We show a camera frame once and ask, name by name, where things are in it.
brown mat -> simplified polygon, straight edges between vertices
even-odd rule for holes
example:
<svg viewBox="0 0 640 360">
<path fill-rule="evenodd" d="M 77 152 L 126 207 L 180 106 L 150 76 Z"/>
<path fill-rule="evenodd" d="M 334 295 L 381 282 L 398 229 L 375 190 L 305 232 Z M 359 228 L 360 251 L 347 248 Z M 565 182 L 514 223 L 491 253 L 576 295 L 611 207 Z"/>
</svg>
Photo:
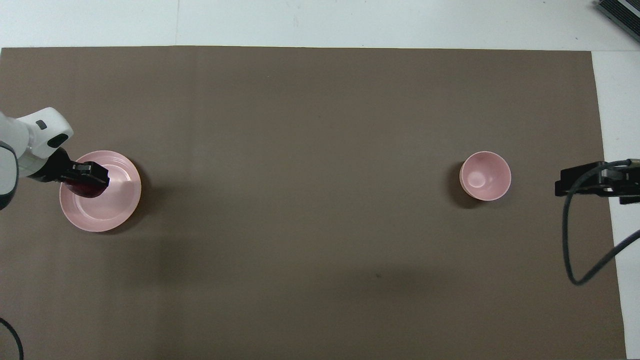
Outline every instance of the brown mat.
<svg viewBox="0 0 640 360">
<path fill-rule="evenodd" d="M 562 168 L 601 160 L 589 53 L 3 49 L 0 109 L 53 106 L 72 157 L 144 177 L 106 234 L 25 179 L 0 214 L 0 316 L 30 359 L 624 357 L 616 269 L 566 278 Z M 461 161 L 513 185 L 468 198 Z M 612 246 L 577 197 L 581 275 Z M 11 347 L 9 341 L 0 342 Z"/>
</svg>

black cable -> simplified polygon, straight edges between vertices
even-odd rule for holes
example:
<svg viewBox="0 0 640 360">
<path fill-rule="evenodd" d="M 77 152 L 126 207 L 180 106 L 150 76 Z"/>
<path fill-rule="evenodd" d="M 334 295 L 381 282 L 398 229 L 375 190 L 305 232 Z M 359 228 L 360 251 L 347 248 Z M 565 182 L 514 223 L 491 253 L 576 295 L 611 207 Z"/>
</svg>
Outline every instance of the black cable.
<svg viewBox="0 0 640 360">
<path fill-rule="evenodd" d="M 569 189 L 569 192 L 566 194 L 566 199 L 564 200 L 564 208 L 562 212 L 562 248 L 563 248 L 563 256 L 564 256 L 564 268 L 566 269 L 566 274 L 569 277 L 569 280 L 574 285 L 583 285 L 585 282 L 589 281 L 595 274 L 597 274 L 600 271 L 600 269 L 602 269 L 608 262 L 610 262 L 615 255 L 617 255 L 619 252 L 624 250 L 625 247 L 628 247 L 629 245 L 631 245 L 632 242 L 640 238 L 640 230 L 638 230 L 633 234 L 627 236 L 626 239 L 624 239 L 622 242 L 617 244 L 613 249 L 611 249 L 580 280 L 576 280 L 575 277 L 573 276 L 573 270 L 571 268 L 571 262 L 569 260 L 569 228 L 568 228 L 569 205 L 571 204 L 572 197 L 575 195 L 575 192 L 578 191 L 578 188 L 582 186 L 584 181 L 589 179 L 591 176 L 594 176 L 595 174 L 601 172 L 602 170 L 607 170 L 607 169 L 611 169 L 619 166 L 628 167 L 631 164 L 632 164 L 631 160 L 619 160 L 619 161 L 612 161 L 610 163 L 606 163 L 598 167 L 592 168 L 591 170 L 582 174 L 578 178 L 578 180 L 576 180 L 573 183 L 573 185 Z"/>
<path fill-rule="evenodd" d="M 18 336 L 18 333 L 15 331 L 13 326 L 11 326 L 11 324 L 8 323 L 5 319 L 0 318 L 0 323 L 3 324 L 4 327 L 6 327 L 9 330 L 11 335 L 13 335 L 13 338 L 15 339 L 15 344 L 18 345 L 18 357 L 20 360 L 24 360 L 24 350 L 22 349 L 22 342 L 20 341 L 20 336 Z"/>
</svg>

pink plate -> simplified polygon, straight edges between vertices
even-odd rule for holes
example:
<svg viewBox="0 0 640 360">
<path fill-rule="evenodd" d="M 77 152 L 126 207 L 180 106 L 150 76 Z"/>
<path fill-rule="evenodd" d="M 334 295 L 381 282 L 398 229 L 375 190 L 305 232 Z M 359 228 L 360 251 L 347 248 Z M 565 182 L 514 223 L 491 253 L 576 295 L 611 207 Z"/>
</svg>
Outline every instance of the pink plate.
<svg viewBox="0 0 640 360">
<path fill-rule="evenodd" d="M 122 154 L 109 150 L 90 152 L 77 160 L 95 161 L 109 171 L 109 186 L 92 199 L 72 193 L 60 184 L 60 206 L 72 224 L 82 230 L 111 230 L 133 214 L 140 201 L 142 184 L 135 165 Z"/>
<path fill-rule="evenodd" d="M 460 184 L 467 194 L 476 199 L 496 200 L 509 190 L 511 169 L 495 152 L 479 151 L 462 164 Z"/>
</svg>

white surface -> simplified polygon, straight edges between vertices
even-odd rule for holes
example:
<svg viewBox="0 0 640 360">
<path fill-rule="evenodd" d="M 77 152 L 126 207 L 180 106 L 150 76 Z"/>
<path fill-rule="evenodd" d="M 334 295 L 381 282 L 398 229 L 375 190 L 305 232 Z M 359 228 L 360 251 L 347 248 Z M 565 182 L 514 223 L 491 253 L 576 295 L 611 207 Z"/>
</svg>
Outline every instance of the white surface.
<svg viewBox="0 0 640 360">
<path fill-rule="evenodd" d="M 640 158 L 640 52 L 593 53 L 604 155 Z M 611 199 L 616 243 L 640 228 L 640 205 Z M 640 357 L 640 240 L 616 256 L 627 357 Z"/>
<path fill-rule="evenodd" d="M 593 7 L 592 0 L 0 0 L 0 47 L 179 44 L 604 51 L 593 54 L 593 63 L 605 160 L 638 158 L 640 44 Z M 611 213 L 616 241 L 640 227 L 640 205 L 612 202 Z M 616 259 L 627 356 L 636 358 L 639 248 L 634 244 Z"/>
</svg>

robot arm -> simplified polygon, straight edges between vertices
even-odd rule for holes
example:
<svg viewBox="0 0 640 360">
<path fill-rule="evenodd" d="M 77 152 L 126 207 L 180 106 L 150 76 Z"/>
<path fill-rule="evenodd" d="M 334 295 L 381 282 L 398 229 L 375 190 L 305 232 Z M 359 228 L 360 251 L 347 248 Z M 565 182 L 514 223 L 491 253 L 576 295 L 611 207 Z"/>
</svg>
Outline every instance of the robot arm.
<svg viewBox="0 0 640 360">
<path fill-rule="evenodd" d="M 60 147 L 74 132 L 53 108 L 13 119 L 0 113 L 0 209 L 13 198 L 19 177 L 58 181 L 83 197 L 109 185 L 108 171 L 92 162 L 71 161 Z"/>
</svg>

